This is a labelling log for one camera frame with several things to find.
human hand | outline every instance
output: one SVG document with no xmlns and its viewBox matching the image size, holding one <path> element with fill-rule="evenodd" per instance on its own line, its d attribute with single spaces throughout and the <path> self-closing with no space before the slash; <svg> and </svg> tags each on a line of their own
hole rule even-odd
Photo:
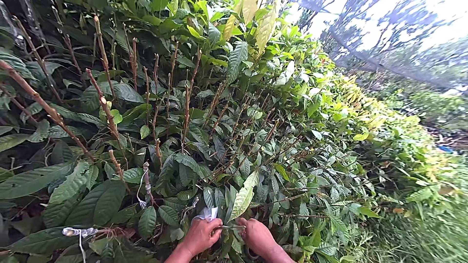
<svg viewBox="0 0 468 263">
<path fill-rule="evenodd" d="M 255 219 L 239 218 L 237 224 L 246 226 L 245 230 L 241 232 L 241 237 L 246 245 L 262 258 L 268 259 L 274 251 L 283 250 L 263 223 Z"/>
<path fill-rule="evenodd" d="M 182 250 L 186 250 L 191 255 L 190 258 L 194 257 L 198 253 L 201 253 L 209 249 L 221 236 L 221 229 L 212 231 L 218 226 L 222 226 L 223 221 L 219 218 L 208 222 L 205 219 L 195 219 L 192 221 L 192 225 L 185 236 L 182 243 L 178 245 Z"/>
</svg>

twig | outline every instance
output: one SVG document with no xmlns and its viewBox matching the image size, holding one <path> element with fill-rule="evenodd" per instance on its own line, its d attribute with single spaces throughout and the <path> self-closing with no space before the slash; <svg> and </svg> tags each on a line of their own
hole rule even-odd
<svg viewBox="0 0 468 263">
<path fill-rule="evenodd" d="M 145 179 L 146 194 L 149 195 L 149 198 L 151 200 L 151 205 L 153 205 L 154 204 L 154 198 L 153 198 L 153 194 L 151 193 L 151 185 L 149 183 L 148 168 L 149 168 L 149 163 L 145 162 L 143 164 L 143 179 Z"/>
<path fill-rule="evenodd" d="M 137 38 L 133 38 L 133 61 L 132 61 L 132 67 L 133 67 L 133 88 L 138 91 L 137 87 L 137 73 L 138 73 L 138 63 L 137 63 Z"/>
<path fill-rule="evenodd" d="M 193 75 L 190 81 L 190 86 L 185 85 L 185 120 L 183 123 L 182 149 L 185 143 L 185 136 L 187 135 L 187 130 L 189 128 L 189 119 L 190 119 L 189 106 L 190 106 L 190 98 L 192 95 L 193 82 L 195 81 L 195 75 L 197 74 L 198 65 L 200 64 L 201 57 L 202 57 L 202 50 L 199 50 L 198 56 L 197 56 L 197 63 L 195 64 L 195 69 L 193 70 Z"/>
<path fill-rule="evenodd" d="M 80 65 L 78 64 L 78 61 L 76 60 L 75 52 L 73 51 L 72 42 L 71 42 L 71 40 L 70 40 L 70 37 L 68 36 L 68 34 L 67 34 L 66 31 L 65 31 L 65 27 L 63 26 L 62 20 L 60 19 L 60 15 L 59 15 L 59 13 L 57 12 L 57 9 L 55 8 L 55 6 L 52 6 L 52 11 L 54 12 L 55 19 L 57 20 L 57 23 L 58 23 L 59 26 L 60 26 L 60 30 L 62 31 L 65 44 L 66 44 L 66 46 L 67 46 L 67 48 L 68 48 L 68 51 L 70 52 L 70 55 L 72 56 L 72 61 L 73 61 L 73 64 L 75 65 L 75 67 L 76 67 L 76 70 L 78 71 L 78 75 L 80 76 L 80 81 L 81 81 L 83 87 L 85 88 L 85 87 L 86 87 L 86 83 L 85 83 L 85 81 L 83 80 L 83 76 L 82 76 L 82 72 L 81 72 Z"/>
<path fill-rule="evenodd" d="M 107 101 L 103 96 L 103 93 L 101 89 L 99 88 L 99 85 L 97 85 L 96 80 L 94 79 L 91 70 L 89 68 L 86 69 L 86 72 L 88 73 L 89 79 L 91 80 L 91 83 L 94 85 L 94 87 L 97 90 L 97 94 L 99 96 L 99 104 L 101 105 L 102 109 L 106 113 L 107 120 L 109 121 L 109 130 L 112 136 L 117 140 L 117 142 L 120 145 L 120 140 L 118 137 L 118 132 L 117 132 L 117 126 L 114 123 L 114 116 L 110 113 L 109 108 L 107 107 Z"/>
<path fill-rule="evenodd" d="M 29 112 L 28 109 L 26 109 L 25 107 L 23 107 L 23 105 L 21 105 L 21 103 L 19 101 L 17 101 L 9 92 L 8 90 L 0 83 L 0 89 L 3 91 L 3 93 L 5 93 L 11 101 L 13 101 L 13 103 L 21 109 L 21 111 L 24 112 L 24 114 L 26 114 L 26 116 L 28 116 L 34 123 L 38 123 L 36 121 L 36 119 L 34 119 L 34 117 L 32 116 L 32 114 Z"/>
<path fill-rule="evenodd" d="M 153 79 L 154 79 L 154 87 L 156 88 L 156 95 L 158 95 L 158 68 L 159 68 L 159 54 L 154 54 L 156 58 L 156 62 L 154 63 L 154 70 L 153 70 Z"/>
<path fill-rule="evenodd" d="M 62 98 L 60 98 L 59 93 L 55 89 L 55 87 L 53 85 L 52 77 L 49 75 L 49 73 L 47 73 L 47 68 L 45 67 L 44 61 L 42 60 L 41 56 L 39 55 L 39 53 L 36 50 L 36 47 L 32 43 L 31 37 L 26 32 L 26 29 L 24 28 L 23 24 L 21 24 L 21 21 L 16 16 L 13 16 L 13 19 L 16 21 L 16 23 L 18 24 L 18 27 L 23 32 L 24 37 L 26 38 L 26 42 L 28 42 L 28 45 L 29 45 L 29 47 L 31 48 L 31 50 L 32 50 L 32 52 L 34 54 L 34 57 L 36 57 L 37 63 L 39 64 L 42 71 L 44 72 L 45 78 L 47 79 L 47 83 L 49 84 L 49 87 L 51 88 L 52 93 L 58 99 L 60 104 L 63 104 L 63 100 L 62 100 Z"/>
<path fill-rule="evenodd" d="M 116 94 L 114 92 L 114 85 L 110 80 L 109 74 L 109 62 L 107 61 L 106 50 L 104 48 L 104 42 L 102 41 L 102 32 L 101 26 L 99 24 L 99 17 L 96 15 L 94 16 L 94 25 L 96 26 L 96 33 L 97 33 L 97 40 L 99 42 L 99 48 L 101 49 L 101 56 L 102 56 L 102 66 L 104 67 L 104 72 L 106 74 L 107 82 L 109 83 L 110 91 L 112 92 L 112 100 L 116 100 Z"/>
<path fill-rule="evenodd" d="M 120 163 L 117 162 L 117 159 L 114 156 L 114 150 L 109 150 L 109 157 L 114 163 L 114 165 L 116 166 L 116 172 L 118 174 L 118 177 L 124 183 L 125 189 L 127 189 L 128 194 L 132 194 L 132 192 L 130 191 L 130 188 L 128 188 L 127 182 L 125 182 L 124 180 L 124 172 L 122 171 L 122 168 L 120 168 Z"/>
<path fill-rule="evenodd" d="M 51 116 L 55 123 L 57 123 L 83 150 L 83 153 L 88 156 L 93 162 L 95 161 L 94 156 L 86 149 L 86 147 L 81 143 L 81 141 L 75 136 L 75 134 L 68 129 L 68 127 L 63 122 L 62 116 L 60 116 L 54 108 L 49 106 L 42 97 L 37 93 L 27 82 L 26 80 L 16 72 L 7 62 L 0 59 L 0 68 L 7 71 L 8 75 L 14 79 L 20 86 L 29 94 L 34 100 L 39 103 L 42 108 Z"/>
</svg>

branch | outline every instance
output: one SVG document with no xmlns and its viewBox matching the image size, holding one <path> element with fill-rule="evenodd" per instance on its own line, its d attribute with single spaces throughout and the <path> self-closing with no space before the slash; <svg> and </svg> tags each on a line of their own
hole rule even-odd
<svg viewBox="0 0 468 263">
<path fill-rule="evenodd" d="M 99 42 L 99 48 L 101 49 L 101 56 L 102 56 L 102 66 L 104 67 L 104 72 L 106 73 L 107 82 L 109 83 L 110 91 L 112 92 L 112 99 L 116 99 L 116 94 L 114 92 L 114 85 L 110 80 L 109 74 L 109 62 L 107 61 L 106 50 L 104 48 L 104 42 L 102 41 L 102 33 L 101 33 L 101 26 L 99 24 L 99 17 L 96 15 L 94 16 L 94 25 L 96 26 L 97 32 L 97 40 Z"/>
<path fill-rule="evenodd" d="M 91 83 L 94 85 L 94 87 L 97 90 L 97 94 L 99 96 L 99 104 L 101 105 L 102 110 L 106 113 L 107 120 L 109 121 L 110 133 L 112 134 L 112 136 L 114 136 L 114 138 L 117 140 L 117 142 L 119 143 L 119 146 L 120 146 L 120 140 L 119 140 L 119 137 L 118 137 L 117 126 L 114 123 L 114 116 L 110 113 L 110 110 L 107 107 L 107 101 L 104 98 L 104 96 L 102 95 L 102 91 L 99 88 L 99 85 L 97 85 L 97 82 L 94 79 L 94 77 L 93 77 L 93 75 L 91 73 L 91 70 L 89 68 L 87 68 L 86 72 L 88 73 L 88 76 L 89 76 L 89 79 L 91 80 Z"/>
<path fill-rule="evenodd" d="M 122 168 L 120 168 L 120 163 L 117 162 L 117 159 L 114 156 L 114 150 L 109 150 L 109 157 L 114 163 L 114 165 L 116 166 L 116 172 L 118 174 L 118 177 L 124 183 L 125 189 L 127 189 L 128 194 L 132 194 L 132 192 L 130 191 L 130 188 L 128 188 L 127 182 L 125 182 L 124 180 L 124 172 L 122 171 Z"/>
<path fill-rule="evenodd" d="M 51 116 L 52 120 L 57 123 L 83 150 L 83 153 L 88 156 L 93 162 L 95 161 L 94 156 L 86 149 L 86 147 L 81 143 L 81 141 L 75 136 L 75 134 L 67 128 L 64 124 L 62 116 L 60 116 L 54 108 L 49 106 L 42 97 L 37 93 L 27 82 L 26 80 L 16 72 L 7 62 L 0 59 L 0 68 L 7 71 L 8 75 L 14 79 L 20 86 L 29 94 L 31 97 L 39 103 L 42 108 Z"/>
<path fill-rule="evenodd" d="M 16 17 L 16 16 L 13 16 L 13 19 L 16 21 L 16 23 L 18 24 L 18 27 L 21 29 L 21 31 L 23 32 L 24 34 L 24 37 L 26 38 L 26 42 L 28 42 L 28 45 L 29 47 L 31 48 L 33 54 L 34 54 L 34 57 L 36 57 L 36 60 L 37 60 L 37 63 L 39 64 L 39 66 L 41 67 L 42 71 L 44 72 L 44 75 L 45 75 L 45 78 L 47 79 L 47 83 L 49 84 L 49 87 L 51 88 L 51 91 L 52 93 L 54 94 L 54 96 L 58 99 L 58 101 L 63 104 L 63 100 L 62 98 L 60 98 L 60 95 L 59 93 L 57 92 L 57 90 L 55 89 L 54 85 L 53 85 L 53 81 L 52 81 L 52 77 L 49 75 L 49 73 L 47 73 L 47 68 L 45 67 L 44 65 L 44 61 L 42 60 L 41 56 L 39 55 L 39 53 L 37 52 L 36 50 L 36 47 L 34 46 L 34 44 L 32 43 L 32 39 L 31 37 L 28 35 L 28 33 L 26 32 L 26 29 L 24 28 L 23 24 L 21 24 L 21 21 Z"/>
</svg>

bare stem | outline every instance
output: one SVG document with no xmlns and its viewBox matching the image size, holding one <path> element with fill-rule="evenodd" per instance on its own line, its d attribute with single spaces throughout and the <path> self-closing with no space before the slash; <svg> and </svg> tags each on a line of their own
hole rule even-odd
<svg viewBox="0 0 468 263">
<path fill-rule="evenodd" d="M 60 95 L 59 93 L 57 92 L 57 90 L 55 89 L 54 85 L 53 85 L 53 80 L 52 80 L 52 77 L 49 75 L 49 73 L 47 73 L 47 68 L 45 67 L 45 64 L 44 64 L 44 61 L 42 60 L 41 56 L 39 55 L 39 53 L 37 52 L 37 49 L 36 47 L 34 46 L 34 44 L 32 43 L 32 39 L 31 37 L 28 35 L 26 29 L 24 28 L 23 24 L 21 24 L 21 21 L 16 17 L 16 16 L 13 16 L 13 19 L 16 21 L 16 23 L 18 24 L 18 27 L 21 29 L 21 31 L 23 32 L 24 34 L 24 37 L 26 38 L 26 42 L 28 42 L 28 45 L 29 47 L 31 48 L 33 54 L 34 54 L 34 57 L 36 57 L 36 60 L 37 60 L 37 63 L 39 64 L 39 66 L 41 67 L 42 71 L 44 72 L 44 75 L 45 75 L 45 78 L 47 79 L 47 83 L 49 84 L 49 87 L 51 88 L 51 91 L 52 93 L 54 94 L 54 96 L 58 99 L 58 101 L 63 104 L 63 100 L 62 98 L 60 98 Z"/>
<path fill-rule="evenodd" d="M 83 153 L 88 156 L 93 162 L 95 161 L 94 156 L 86 149 L 86 147 L 81 143 L 81 141 L 75 136 L 75 134 L 68 129 L 68 127 L 63 122 L 62 116 L 60 116 L 54 108 L 49 106 L 45 102 L 39 93 L 37 93 L 27 82 L 26 80 L 16 72 L 7 62 L 0 59 L 0 68 L 7 71 L 8 75 L 14 79 L 29 95 L 31 95 L 34 100 L 39 103 L 42 108 L 51 116 L 52 120 L 57 123 L 83 150 Z"/>
<path fill-rule="evenodd" d="M 109 74 L 109 62 L 107 60 L 106 50 L 104 48 L 104 42 L 102 41 L 102 32 L 101 26 L 99 24 L 99 17 L 96 15 L 94 16 L 94 25 L 96 26 L 96 33 L 97 33 L 97 41 L 99 42 L 99 48 L 101 49 L 101 56 L 102 56 L 102 66 L 104 67 L 104 72 L 106 74 L 107 82 L 109 83 L 110 91 L 112 92 L 112 99 L 116 100 L 116 94 L 114 92 L 114 85 L 110 80 Z"/>
<path fill-rule="evenodd" d="M 114 156 L 114 150 L 109 150 L 109 157 L 114 163 L 118 177 L 124 183 L 125 189 L 127 189 L 128 194 L 131 194 L 132 192 L 130 191 L 130 188 L 128 188 L 127 182 L 125 182 L 124 180 L 124 171 L 122 170 L 122 168 L 120 168 L 120 163 L 117 162 L 117 159 Z"/>
</svg>

cut stem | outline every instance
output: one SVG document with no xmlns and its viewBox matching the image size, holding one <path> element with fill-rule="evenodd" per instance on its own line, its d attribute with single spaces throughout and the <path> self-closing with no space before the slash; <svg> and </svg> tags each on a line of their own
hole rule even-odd
<svg viewBox="0 0 468 263">
<path fill-rule="evenodd" d="M 31 97 L 39 103 L 42 108 L 51 116 L 52 120 L 57 123 L 83 150 L 83 153 L 88 156 L 93 162 L 95 161 L 94 156 L 86 149 L 86 147 L 81 143 L 81 141 L 75 136 L 75 134 L 68 129 L 68 127 L 63 122 L 62 116 L 60 116 L 54 108 L 49 106 L 45 102 L 39 93 L 37 93 L 27 82 L 26 80 L 16 72 L 7 62 L 0 59 L 0 68 L 6 70 L 8 75 L 14 79 Z"/>
</svg>

